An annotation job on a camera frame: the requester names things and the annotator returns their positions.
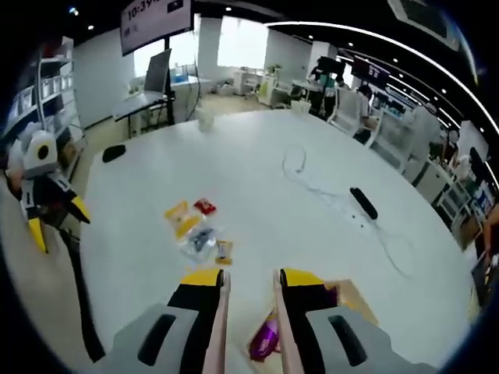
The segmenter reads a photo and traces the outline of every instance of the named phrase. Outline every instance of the clear plastic bag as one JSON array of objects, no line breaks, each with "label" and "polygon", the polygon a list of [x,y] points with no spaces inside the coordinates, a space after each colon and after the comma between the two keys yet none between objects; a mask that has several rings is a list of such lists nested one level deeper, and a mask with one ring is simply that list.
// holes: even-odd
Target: clear plastic bag
[{"label": "clear plastic bag", "polygon": [[216,246],[217,239],[206,217],[189,208],[184,200],[165,212],[172,225],[179,247],[184,254],[197,262],[203,262]]}]

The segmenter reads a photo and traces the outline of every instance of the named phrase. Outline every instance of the ceiling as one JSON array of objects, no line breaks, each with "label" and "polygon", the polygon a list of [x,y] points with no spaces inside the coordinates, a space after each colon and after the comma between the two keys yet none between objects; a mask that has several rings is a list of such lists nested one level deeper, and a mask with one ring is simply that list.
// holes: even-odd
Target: ceiling
[{"label": "ceiling", "polygon": [[[107,0],[103,7],[102,2],[97,0],[68,2],[67,6],[75,6],[79,15],[75,17],[68,14],[65,34],[79,44],[97,34],[119,27],[120,12],[129,3],[130,0]],[[455,3],[438,2],[438,5],[456,21],[473,50],[477,68],[483,74],[480,76],[478,86],[473,80],[469,59],[463,51],[453,51],[430,35],[398,21],[387,0],[345,2],[309,0],[306,3],[307,6],[303,6],[301,2],[293,4],[289,0],[247,0],[245,2],[195,0],[194,12],[200,12],[203,16],[222,17],[227,14],[225,7],[230,5],[231,16],[262,23],[283,20],[336,23],[390,37],[416,49],[449,70],[479,98],[493,118],[499,119],[499,106],[496,105],[492,94],[494,85],[499,83],[498,72],[491,69],[495,63],[494,52],[486,42],[488,35],[495,34],[492,32],[494,12],[487,11],[484,0],[475,0],[473,7],[463,2]],[[90,24],[94,26],[92,31],[87,29]],[[483,129],[489,144],[499,139],[499,135],[483,111],[458,84],[429,62],[425,62],[403,48],[375,37],[338,28],[323,26],[275,26],[273,28],[306,40],[309,35],[312,35],[315,41],[326,41],[344,49],[341,52],[343,55],[360,53],[370,56],[370,60],[388,69],[393,76],[402,74],[403,82],[429,97],[457,122],[464,118],[471,119],[477,128]],[[400,90],[406,89],[408,93],[410,92],[406,85],[394,79],[391,83]],[[444,115],[441,118],[451,123]]]}]

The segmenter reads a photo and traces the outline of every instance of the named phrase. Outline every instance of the white cable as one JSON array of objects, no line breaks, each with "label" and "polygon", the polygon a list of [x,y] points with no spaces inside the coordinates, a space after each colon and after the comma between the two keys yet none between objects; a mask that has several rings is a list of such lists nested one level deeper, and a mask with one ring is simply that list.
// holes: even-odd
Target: white cable
[{"label": "white cable", "polygon": [[[297,168],[296,170],[294,170],[294,172],[296,173],[296,175],[298,175],[298,174],[301,174],[305,170],[305,166],[306,166],[306,151],[301,146],[297,146],[296,149],[300,150],[302,152],[302,154],[303,154],[303,160],[302,160],[301,166],[299,168]],[[286,161],[288,160],[288,152],[289,151],[290,150],[286,150],[285,154],[284,154],[284,157],[282,158],[281,169],[282,169],[282,172],[284,173],[284,176],[289,181],[297,183],[298,185],[301,185],[304,189],[306,189],[307,191],[313,193],[315,196],[317,196],[318,198],[320,198],[321,200],[323,200],[330,208],[334,209],[334,207],[331,205],[331,202],[328,201],[326,199],[326,197],[338,199],[338,198],[341,197],[339,194],[337,194],[337,193],[331,193],[331,192],[323,191],[322,189],[311,187],[303,179],[301,179],[301,178],[292,178],[289,175],[288,171],[286,170],[286,166],[285,166],[286,165]],[[372,224],[372,226],[374,228],[374,232],[376,233],[376,236],[377,236],[377,239],[378,239],[379,243],[383,247],[383,250],[384,250],[384,253],[385,253],[386,257],[388,258],[388,260],[390,261],[390,263],[394,267],[394,269],[397,271],[397,273],[399,273],[402,277],[404,277],[406,279],[412,278],[412,275],[405,273],[404,271],[402,271],[400,269],[400,267],[397,266],[397,264],[395,263],[395,261],[391,257],[391,254],[388,251],[388,248],[385,245],[385,242],[384,242],[384,240],[382,238],[382,236],[401,236],[401,237],[403,237],[403,236],[402,235],[391,235],[391,234],[388,234],[381,227],[379,227],[377,225],[377,222],[374,221],[374,220],[371,220],[371,224]],[[404,240],[407,242],[408,248],[409,247],[412,248],[411,242],[407,238],[404,238]]]}]

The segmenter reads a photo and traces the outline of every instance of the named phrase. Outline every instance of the purple wrapper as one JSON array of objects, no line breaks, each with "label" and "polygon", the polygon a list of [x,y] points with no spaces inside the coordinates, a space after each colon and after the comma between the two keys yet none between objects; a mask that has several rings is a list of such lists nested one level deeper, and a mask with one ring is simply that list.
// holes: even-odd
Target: purple wrapper
[{"label": "purple wrapper", "polygon": [[278,320],[277,316],[271,313],[249,344],[249,356],[254,361],[263,362],[274,351],[278,342]]}]

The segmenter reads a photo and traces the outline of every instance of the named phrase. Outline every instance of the red snack packet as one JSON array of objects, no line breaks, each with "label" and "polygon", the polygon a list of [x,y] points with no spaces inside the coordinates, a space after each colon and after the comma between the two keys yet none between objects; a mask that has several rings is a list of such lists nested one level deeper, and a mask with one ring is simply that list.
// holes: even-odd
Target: red snack packet
[{"label": "red snack packet", "polygon": [[205,216],[212,214],[217,208],[207,199],[199,199],[194,203],[194,206]]}]

